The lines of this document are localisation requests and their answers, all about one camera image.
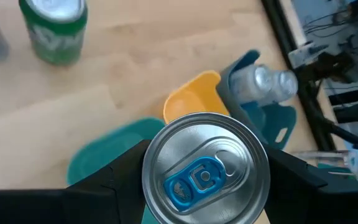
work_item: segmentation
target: wooden table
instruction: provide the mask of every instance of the wooden table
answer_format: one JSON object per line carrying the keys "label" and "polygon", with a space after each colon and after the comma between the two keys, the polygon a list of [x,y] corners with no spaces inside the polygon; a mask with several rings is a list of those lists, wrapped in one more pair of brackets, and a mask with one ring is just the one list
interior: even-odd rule
{"label": "wooden table", "polygon": [[[11,46],[0,64],[0,189],[66,187],[68,161],[84,144],[142,116],[162,115],[167,95],[249,49],[284,69],[259,0],[92,0],[80,61],[53,67],[31,51],[17,1],[0,0]],[[326,96],[323,107],[333,117]],[[298,98],[286,151],[315,150]],[[266,223],[265,214],[260,223]]]}

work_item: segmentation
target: black metal frame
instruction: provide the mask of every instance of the black metal frame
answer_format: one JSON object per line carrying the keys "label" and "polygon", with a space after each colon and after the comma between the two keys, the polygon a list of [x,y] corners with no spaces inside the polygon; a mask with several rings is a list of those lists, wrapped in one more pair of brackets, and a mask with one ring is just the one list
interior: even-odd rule
{"label": "black metal frame", "polygon": [[[150,140],[67,189],[0,190],[0,223],[137,224],[145,198],[142,164]],[[358,222],[358,182],[264,146],[270,167],[269,222]]]}
{"label": "black metal frame", "polygon": [[[293,38],[281,2],[280,0],[262,0],[262,3],[272,25],[284,61],[288,68],[292,68],[288,53],[296,50],[298,46]],[[294,70],[299,80],[304,80],[305,76],[315,76],[311,71],[309,71],[309,73],[302,73],[301,76],[300,71],[301,69]],[[321,121],[321,118],[316,116],[316,114],[323,114],[323,112],[316,99],[316,87],[314,82],[299,82],[299,85],[298,97],[303,110],[305,111],[306,118],[309,122],[318,149],[320,151],[335,151],[336,147],[331,134],[327,132],[324,126],[320,125],[319,122]]]}

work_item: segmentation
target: teal bowl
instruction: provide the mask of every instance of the teal bowl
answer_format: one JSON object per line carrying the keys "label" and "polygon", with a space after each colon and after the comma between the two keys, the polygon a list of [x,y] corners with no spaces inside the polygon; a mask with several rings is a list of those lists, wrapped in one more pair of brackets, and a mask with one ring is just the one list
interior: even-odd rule
{"label": "teal bowl", "polygon": [[[94,140],[80,149],[71,159],[67,170],[67,183],[73,185],[93,174],[141,140],[153,139],[164,126],[165,123],[160,119],[144,118]],[[147,207],[142,223],[158,223]]]}

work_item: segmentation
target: yellow plastic cup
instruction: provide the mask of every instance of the yellow plastic cup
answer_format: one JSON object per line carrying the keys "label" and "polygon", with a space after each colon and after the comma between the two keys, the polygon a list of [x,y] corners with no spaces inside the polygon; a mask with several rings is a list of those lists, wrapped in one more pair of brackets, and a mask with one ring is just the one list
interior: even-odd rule
{"label": "yellow plastic cup", "polygon": [[229,115],[221,101],[216,85],[221,76],[215,71],[205,71],[169,95],[164,104],[164,121],[169,122],[195,112],[214,112]]}

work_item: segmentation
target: blue pull tab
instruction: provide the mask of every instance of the blue pull tab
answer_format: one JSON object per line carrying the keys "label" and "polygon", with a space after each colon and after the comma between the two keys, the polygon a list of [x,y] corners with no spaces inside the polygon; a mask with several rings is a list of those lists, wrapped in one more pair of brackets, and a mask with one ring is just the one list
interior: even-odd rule
{"label": "blue pull tab", "polygon": [[225,182],[223,165],[215,158],[200,157],[168,177],[163,186],[172,204],[182,212],[221,190]]}

